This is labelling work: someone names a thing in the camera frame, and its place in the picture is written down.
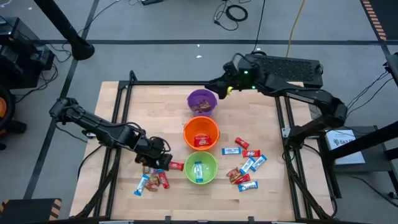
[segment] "green bowl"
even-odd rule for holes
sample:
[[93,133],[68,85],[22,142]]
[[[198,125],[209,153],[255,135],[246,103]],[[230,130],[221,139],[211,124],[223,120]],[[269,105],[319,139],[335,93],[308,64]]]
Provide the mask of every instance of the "green bowl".
[[[195,162],[200,161],[203,171],[203,182],[197,182]],[[190,154],[184,164],[184,173],[194,184],[207,184],[216,177],[218,163],[216,158],[208,152],[194,152]]]

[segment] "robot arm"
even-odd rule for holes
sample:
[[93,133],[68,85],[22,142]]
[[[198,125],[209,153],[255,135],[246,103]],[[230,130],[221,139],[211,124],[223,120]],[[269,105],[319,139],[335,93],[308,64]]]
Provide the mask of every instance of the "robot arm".
[[172,159],[166,152],[165,141],[158,137],[146,137],[145,130],[136,123],[114,124],[84,110],[73,98],[61,98],[52,106],[50,116],[56,122],[73,122],[96,135],[106,147],[123,147],[137,153],[136,163],[156,169],[169,169]]
[[[233,60],[240,55],[238,69]],[[257,90],[266,96],[286,96],[311,105],[317,106],[322,115],[303,125],[291,127],[285,145],[289,148],[300,149],[306,137],[325,128],[339,128],[344,125],[347,107],[344,103],[325,90],[305,88],[287,83],[281,77],[264,73],[256,62],[251,62],[241,54],[235,54],[232,61],[224,66],[224,75],[210,80],[205,88],[218,94],[224,99],[232,90]]]

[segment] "white candy wrapper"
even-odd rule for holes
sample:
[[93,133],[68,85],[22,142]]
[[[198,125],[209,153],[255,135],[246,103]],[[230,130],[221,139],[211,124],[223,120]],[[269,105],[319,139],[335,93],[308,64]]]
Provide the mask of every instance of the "white candy wrapper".
[[197,182],[203,182],[203,171],[200,161],[195,162],[195,172],[197,174]]
[[246,172],[250,169],[250,167],[254,164],[255,160],[253,157],[249,157],[246,163],[242,166],[242,168],[239,170],[241,174],[246,174]]
[[249,190],[249,189],[258,189],[259,188],[259,184],[257,181],[254,182],[250,182],[247,184],[239,184],[238,185],[238,189],[240,192],[245,191],[245,190]]
[[261,155],[260,158],[258,158],[254,164],[250,167],[254,172],[257,171],[257,169],[267,160],[267,157],[264,155]]
[[240,147],[223,148],[222,152],[223,152],[223,155],[240,154],[240,153],[242,153],[242,149]]
[[147,175],[142,175],[142,178],[138,184],[137,190],[134,192],[135,195],[141,196],[142,191],[144,190],[145,184],[148,182],[149,177]]

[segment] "wooden tabletop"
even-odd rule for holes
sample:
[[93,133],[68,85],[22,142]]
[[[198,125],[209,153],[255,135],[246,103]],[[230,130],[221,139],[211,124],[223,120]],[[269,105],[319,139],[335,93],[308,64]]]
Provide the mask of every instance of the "wooden tabletop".
[[[103,82],[95,114],[111,120],[118,82]],[[172,148],[173,161],[184,162],[194,152],[183,140],[184,124],[192,118],[187,106],[187,96],[202,86],[134,86],[127,121],[138,123],[147,131],[147,136],[160,136]],[[121,120],[122,100],[118,122]],[[295,124],[310,121],[308,105],[291,100]],[[118,182],[113,202],[112,219],[164,220],[224,220],[245,221],[254,216],[256,221],[294,220],[292,199],[287,171],[282,160],[282,141],[275,107],[275,99],[256,91],[234,91],[224,100],[219,100],[211,116],[218,124],[221,137],[211,150],[218,160],[216,178],[206,185],[191,183],[184,172],[166,172],[170,188],[159,187],[157,192],[144,190],[141,197],[134,191],[142,177],[142,166],[134,162],[135,153],[123,150]],[[239,192],[231,185],[226,173],[241,167],[246,159],[242,155],[221,155],[222,147],[236,147],[236,137],[250,143],[249,149],[260,149],[268,160],[257,172],[249,171],[259,188]],[[315,140],[306,144],[318,149]],[[89,140],[86,155],[98,147],[98,142]],[[76,215],[98,188],[105,150],[97,152],[83,166],[77,183],[70,215]],[[302,162],[309,191],[323,209],[333,213],[321,159],[312,151],[301,150]],[[302,196],[298,190],[301,216],[305,217]],[[104,214],[107,194],[104,196]]]

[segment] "floor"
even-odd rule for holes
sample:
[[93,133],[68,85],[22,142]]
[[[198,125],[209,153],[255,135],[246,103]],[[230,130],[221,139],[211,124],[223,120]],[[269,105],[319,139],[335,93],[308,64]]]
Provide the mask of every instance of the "floor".
[[[5,2],[8,0],[0,0],[0,4]],[[114,0],[55,2],[74,28],[80,30],[88,19]],[[266,1],[259,35],[261,44],[257,48],[268,55],[285,56],[300,3],[301,0]],[[220,1],[214,0],[165,0],[150,6],[130,6],[127,0],[120,0],[98,16],[86,34],[87,40],[96,43],[94,56],[79,62],[72,59],[56,62],[58,78],[47,89],[17,104],[16,119],[27,123],[28,129],[23,135],[4,140],[7,150],[0,151],[0,170],[6,171],[1,175],[0,201],[24,197],[61,198],[61,218],[67,218],[85,143],[60,131],[54,132],[51,141],[45,141],[51,126],[50,107],[62,93],[75,97],[86,110],[93,111],[101,82],[127,80],[130,70],[135,71],[139,80],[209,80],[220,76],[222,65],[232,54],[250,52],[254,47],[262,1],[243,5],[249,17],[232,32],[212,22],[219,4]],[[42,40],[62,43],[63,37],[33,0],[12,0],[0,7],[0,15],[18,16]],[[220,22],[224,26],[235,26],[227,19]],[[307,0],[293,39],[302,41],[294,42],[289,57],[321,61],[325,68],[323,88],[346,103],[384,71],[384,52],[380,45],[374,44],[377,36],[360,0]],[[396,42],[386,43],[392,54],[398,51]],[[61,59],[66,57],[62,52],[56,54]],[[383,83],[376,83],[356,105],[364,103]],[[375,124],[381,128],[396,121],[397,94],[395,83],[387,83],[370,103],[348,118],[346,125]],[[76,125],[69,124],[67,129],[80,134]],[[396,145],[397,141],[386,144],[387,148]],[[38,158],[45,159],[42,166],[36,165]],[[393,190],[387,174],[361,177],[381,192]],[[396,208],[363,183],[345,175],[339,176],[338,182],[343,195],[338,199],[340,220],[396,223]]]

